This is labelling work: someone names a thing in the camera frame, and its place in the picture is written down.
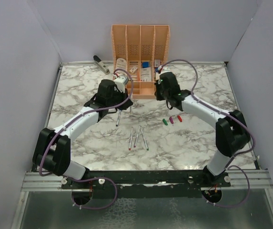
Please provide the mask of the yellow white pen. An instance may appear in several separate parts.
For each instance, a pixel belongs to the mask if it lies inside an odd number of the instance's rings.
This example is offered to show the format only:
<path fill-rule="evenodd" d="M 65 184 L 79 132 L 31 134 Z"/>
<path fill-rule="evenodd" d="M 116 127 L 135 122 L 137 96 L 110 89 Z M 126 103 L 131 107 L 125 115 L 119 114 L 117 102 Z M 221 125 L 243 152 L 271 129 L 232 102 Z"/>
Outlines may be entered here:
<path fill-rule="evenodd" d="M 130 103 L 131 103 L 131 106 L 130 106 L 130 108 L 129 108 L 129 112 L 130 112 L 130 114 L 132 113 L 132 105 L 133 105 L 133 102 L 132 102 L 132 95 L 131 95 L 131 97 L 130 97 Z"/>

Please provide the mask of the blue white pen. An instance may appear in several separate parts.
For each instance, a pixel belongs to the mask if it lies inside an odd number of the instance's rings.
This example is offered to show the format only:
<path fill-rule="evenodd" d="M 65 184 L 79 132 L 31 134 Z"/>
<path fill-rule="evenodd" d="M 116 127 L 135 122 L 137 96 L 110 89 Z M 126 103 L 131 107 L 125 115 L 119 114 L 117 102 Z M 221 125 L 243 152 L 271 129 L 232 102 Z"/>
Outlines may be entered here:
<path fill-rule="evenodd" d="M 118 117 L 117 117 L 117 120 L 116 120 L 116 127 L 119 126 L 120 118 L 121 118 L 121 110 L 118 112 Z"/>

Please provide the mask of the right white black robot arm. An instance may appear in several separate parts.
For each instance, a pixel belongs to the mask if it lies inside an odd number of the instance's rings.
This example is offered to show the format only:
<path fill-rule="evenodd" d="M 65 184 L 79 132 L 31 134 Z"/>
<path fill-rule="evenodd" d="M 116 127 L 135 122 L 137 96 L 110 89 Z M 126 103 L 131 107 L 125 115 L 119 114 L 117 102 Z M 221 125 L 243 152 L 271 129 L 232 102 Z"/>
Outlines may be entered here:
<path fill-rule="evenodd" d="M 155 96 L 158 101 L 165 100 L 169 109 L 176 108 L 194 115 L 215 129 L 217 151 L 203 169 L 203 182 L 213 187 L 220 181 L 220 175 L 237 151 L 243 149 L 251 140 L 245 130 L 246 123 L 242 112 L 232 112 L 206 104 L 192 95 L 189 90 L 182 90 L 172 72 L 165 72 L 155 82 Z"/>

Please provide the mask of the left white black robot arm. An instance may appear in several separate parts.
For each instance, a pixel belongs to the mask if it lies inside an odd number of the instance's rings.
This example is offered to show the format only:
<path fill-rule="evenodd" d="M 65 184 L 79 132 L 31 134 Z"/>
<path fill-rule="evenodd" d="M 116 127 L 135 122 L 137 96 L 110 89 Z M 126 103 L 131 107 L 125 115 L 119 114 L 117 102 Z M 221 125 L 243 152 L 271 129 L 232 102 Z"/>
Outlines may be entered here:
<path fill-rule="evenodd" d="M 71 144 L 87 128 L 106 116 L 109 110 L 126 110 L 132 106 L 126 89 L 128 81 L 126 76 L 102 80 L 97 93 L 74 117 L 54 129 L 41 130 L 32 159 L 33 164 L 38 166 L 40 175 L 70 177 L 78 188 L 88 185 L 89 176 L 86 173 L 89 170 L 71 160 Z"/>

